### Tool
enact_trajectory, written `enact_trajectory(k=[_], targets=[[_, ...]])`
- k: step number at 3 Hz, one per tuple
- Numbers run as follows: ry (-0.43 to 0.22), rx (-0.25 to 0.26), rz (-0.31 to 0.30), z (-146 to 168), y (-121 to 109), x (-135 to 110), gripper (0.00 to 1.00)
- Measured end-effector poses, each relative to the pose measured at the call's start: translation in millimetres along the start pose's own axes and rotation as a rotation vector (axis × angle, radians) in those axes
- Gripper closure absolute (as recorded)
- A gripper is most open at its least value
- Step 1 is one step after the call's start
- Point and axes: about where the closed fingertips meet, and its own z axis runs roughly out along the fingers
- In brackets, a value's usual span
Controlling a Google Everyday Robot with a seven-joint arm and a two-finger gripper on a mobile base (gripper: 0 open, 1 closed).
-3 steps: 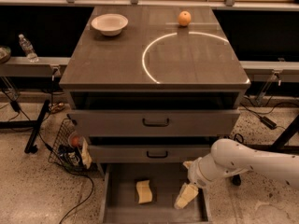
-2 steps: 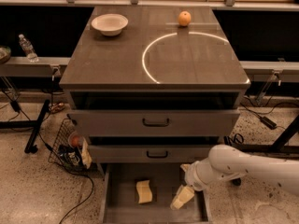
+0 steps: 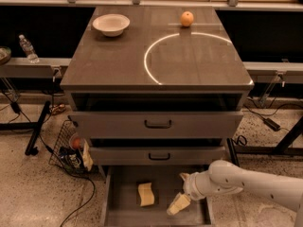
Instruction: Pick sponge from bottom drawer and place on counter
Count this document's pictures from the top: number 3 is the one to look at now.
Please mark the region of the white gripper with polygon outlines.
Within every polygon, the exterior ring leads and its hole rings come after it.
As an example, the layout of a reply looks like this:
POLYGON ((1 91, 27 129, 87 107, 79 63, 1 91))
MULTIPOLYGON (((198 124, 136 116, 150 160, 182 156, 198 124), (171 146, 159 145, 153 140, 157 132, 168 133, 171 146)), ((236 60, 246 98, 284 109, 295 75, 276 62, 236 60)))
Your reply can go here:
POLYGON ((180 173, 185 194, 178 193, 169 208, 167 214, 174 216, 190 205, 191 200, 198 201, 210 194, 211 182, 206 171, 195 173, 180 173))

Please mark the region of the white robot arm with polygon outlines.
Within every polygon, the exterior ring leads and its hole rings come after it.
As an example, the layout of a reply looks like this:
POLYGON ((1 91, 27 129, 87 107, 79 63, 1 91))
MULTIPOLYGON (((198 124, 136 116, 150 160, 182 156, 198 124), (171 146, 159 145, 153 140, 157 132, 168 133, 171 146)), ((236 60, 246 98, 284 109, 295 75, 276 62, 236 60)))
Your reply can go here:
POLYGON ((294 227, 303 227, 303 180, 251 171, 224 160, 212 162, 208 170, 181 173, 183 193, 178 193, 167 213, 173 216, 192 201, 213 195, 236 194, 242 190, 274 201, 296 212, 294 227))

